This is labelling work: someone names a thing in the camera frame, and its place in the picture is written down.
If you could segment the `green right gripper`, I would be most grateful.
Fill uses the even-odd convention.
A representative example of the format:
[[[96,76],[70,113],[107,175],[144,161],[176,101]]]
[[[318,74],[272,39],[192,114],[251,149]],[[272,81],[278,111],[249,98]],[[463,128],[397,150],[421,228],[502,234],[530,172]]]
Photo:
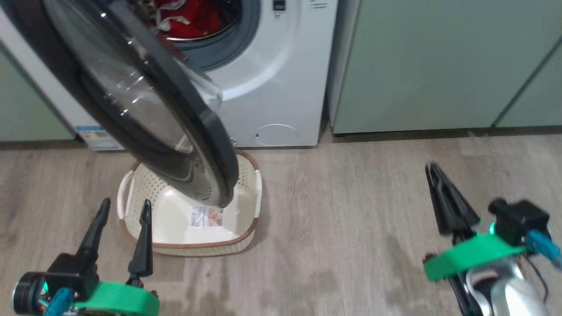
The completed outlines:
[[[436,163],[425,167],[438,232],[442,236],[472,236],[442,253],[429,253],[423,260],[425,275],[431,282],[447,280],[462,316],[499,316],[494,311],[492,288],[502,280],[524,280],[514,247],[495,234],[476,234],[480,224],[474,208]]]

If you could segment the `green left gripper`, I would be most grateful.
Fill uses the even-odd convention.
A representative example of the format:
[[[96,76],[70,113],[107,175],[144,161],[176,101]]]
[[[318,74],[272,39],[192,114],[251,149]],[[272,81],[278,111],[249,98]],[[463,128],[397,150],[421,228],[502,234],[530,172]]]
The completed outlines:
[[[111,199],[105,198],[88,228],[76,256],[93,264],[98,258],[102,232],[110,214]],[[143,202],[139,218],[141,230],[126,284],[99,282],[92,296],[84,302],[76,293],[62,288],[50,294],[44,272],[27,272],[12,292],[12,309],[25,316],[159,316],[160,299],[155,292],[143,289],[142,278],[153,274],[152,203]]]

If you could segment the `washing machine round door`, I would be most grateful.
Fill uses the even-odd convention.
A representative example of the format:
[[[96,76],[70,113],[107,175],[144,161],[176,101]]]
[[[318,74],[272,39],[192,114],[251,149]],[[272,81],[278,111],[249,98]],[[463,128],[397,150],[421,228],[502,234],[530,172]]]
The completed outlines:
[[[238,163],[222,90],[177,52],[134,0],[0,0],[83,110],[173,188],[225,207]]]

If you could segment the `red garment with white trim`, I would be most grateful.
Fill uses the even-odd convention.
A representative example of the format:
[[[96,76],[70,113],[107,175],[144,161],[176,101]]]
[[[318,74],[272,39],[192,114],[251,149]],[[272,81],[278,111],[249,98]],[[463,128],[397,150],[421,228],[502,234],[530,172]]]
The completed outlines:
[[[155,0],[156,26],[168,37],[197,39],[209,31],[199,18],[203,17],[205,0]]]

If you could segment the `white front-load washing machine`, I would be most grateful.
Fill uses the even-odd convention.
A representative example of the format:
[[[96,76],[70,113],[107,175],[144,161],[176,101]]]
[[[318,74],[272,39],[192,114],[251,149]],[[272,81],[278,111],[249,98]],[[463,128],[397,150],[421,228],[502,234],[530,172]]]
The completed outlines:
[[[242,16],[219,35],[180,39],[156,26],[155,0],[133,0],[163,38],[223,92],[219,115],[234,146],[264,147],[258,128],[285,124],[297,130],[289,147],[318,143],[338,0],[241,0]],[[77,134],[76,126],[99,126],[48,70],[0,8],[2,44]]]

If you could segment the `cream perforated laundry basket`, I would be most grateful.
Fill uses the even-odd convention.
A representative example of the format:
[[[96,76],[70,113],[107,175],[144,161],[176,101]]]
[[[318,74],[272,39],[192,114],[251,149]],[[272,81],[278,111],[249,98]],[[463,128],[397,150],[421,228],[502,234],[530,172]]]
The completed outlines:
[[[213,257],[244,251],[256,232],[263,181],[259,166],[247,152],[237,151],[239,178],[234,198],[223,208],[222,227],[190,227],[192,207],[203,206],[172,188],[136,161],[118,188],[116,211],[124,235],[136,243],[143,202],[152,203],[153,250],[177,257]]]

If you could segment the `paper label in basket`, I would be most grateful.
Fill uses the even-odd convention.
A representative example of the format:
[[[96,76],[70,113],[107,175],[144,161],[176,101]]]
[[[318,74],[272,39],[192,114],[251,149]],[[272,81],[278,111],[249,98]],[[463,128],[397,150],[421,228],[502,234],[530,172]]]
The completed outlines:
[[[223,209],[195,206],[189,213],[189,226],[194,228],[222,227]]]

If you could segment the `blue white energy label sticker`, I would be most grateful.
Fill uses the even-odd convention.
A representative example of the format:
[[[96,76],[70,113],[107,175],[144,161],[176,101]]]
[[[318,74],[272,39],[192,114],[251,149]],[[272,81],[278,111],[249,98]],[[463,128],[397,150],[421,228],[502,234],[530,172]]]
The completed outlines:
[[[77,134],[94,151],[123,151],[124,148],[102,126],[76,126]]]

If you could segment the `pale green cabinet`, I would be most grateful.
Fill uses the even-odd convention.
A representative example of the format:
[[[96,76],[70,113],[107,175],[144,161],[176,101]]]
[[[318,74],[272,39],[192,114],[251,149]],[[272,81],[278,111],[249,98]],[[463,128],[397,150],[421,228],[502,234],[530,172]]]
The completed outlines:
[[[333,134],[493,126],[562,39],[562,0],[339,0]]]
[[[75,137],[14,56],[0,44],[0,143]]]

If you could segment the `round drain filter cover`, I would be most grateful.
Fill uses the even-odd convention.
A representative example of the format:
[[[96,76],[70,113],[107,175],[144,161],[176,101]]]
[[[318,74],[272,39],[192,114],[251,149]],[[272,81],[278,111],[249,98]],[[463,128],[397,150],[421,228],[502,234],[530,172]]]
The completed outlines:
[[[297,137],[297,130],[285,124],[267,124],[255,132],[256,141],[267,147],[288,146],[295,142]]]

